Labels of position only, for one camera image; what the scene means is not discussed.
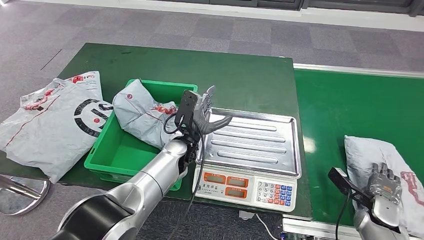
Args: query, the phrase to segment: white plastic bag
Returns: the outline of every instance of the white plastic bag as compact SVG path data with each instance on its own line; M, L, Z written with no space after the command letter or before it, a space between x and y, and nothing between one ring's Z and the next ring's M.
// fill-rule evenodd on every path
M21 97L17 112L0 124L0 149L7 158L40 168L52 183L93 146L113 109L101 101L100 84L84 84L87 76L72 79L55 78Z
M403 208L400 223L409 234L424 238L424 188L415 173L405 163L391 143L371 138L344 136L347 158L347 173L360 189L368 184L373 163L386 163L400 177Z
M174 134L164 131L165 120L177 112L175 103L156 102L139 79L118 92L112 104L124 131L160 150L167 142L182 135L179 131ZM166 124L166 130L172 132L175 129L172 118Z

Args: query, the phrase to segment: silver robotic arm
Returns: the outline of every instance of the silver robotic arm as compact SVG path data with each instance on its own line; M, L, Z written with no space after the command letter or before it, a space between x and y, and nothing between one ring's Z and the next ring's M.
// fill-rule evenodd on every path
M175 182L187 174L202 135L230 123L231 117L212 123L207 121L213 90L211 87L203 96L186 90L174 120L183 135L168 142L126 183L87 197L71 207L50 239L134 240L156 205Z
M364 190L355 186L340 168L333 167L328 177L358 203L353 224L363 240L408 240L408 232L400 224L401 180L385 163L380 165L381 168L373 163Z

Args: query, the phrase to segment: metal stand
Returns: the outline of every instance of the metal stand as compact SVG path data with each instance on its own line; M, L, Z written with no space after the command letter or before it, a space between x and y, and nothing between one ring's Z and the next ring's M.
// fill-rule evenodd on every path
M0 213L23 215L33 210L49 191L50 181L0 175Z

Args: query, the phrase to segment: green plastic basket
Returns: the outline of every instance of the green plastic basket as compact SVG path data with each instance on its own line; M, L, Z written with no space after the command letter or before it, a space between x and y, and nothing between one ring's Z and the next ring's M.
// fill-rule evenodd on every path
M141 83L159 103L174 101L178 105L184 90L198 91L198 86L193 84L150 80L141 80ZM124 183L144 168L159 152L156 147L122 130L115 112L112 112L88 154L84 166L102 180ZM170 190L180 189L181 181L178 180Z

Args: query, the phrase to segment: stainless steel tray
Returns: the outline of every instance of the stainless steel tray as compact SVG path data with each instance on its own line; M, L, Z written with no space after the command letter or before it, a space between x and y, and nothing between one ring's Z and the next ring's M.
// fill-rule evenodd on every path
M301 177L294 117L212 108L209 121L227 115L233 116L230 124L205 137L205 164Z

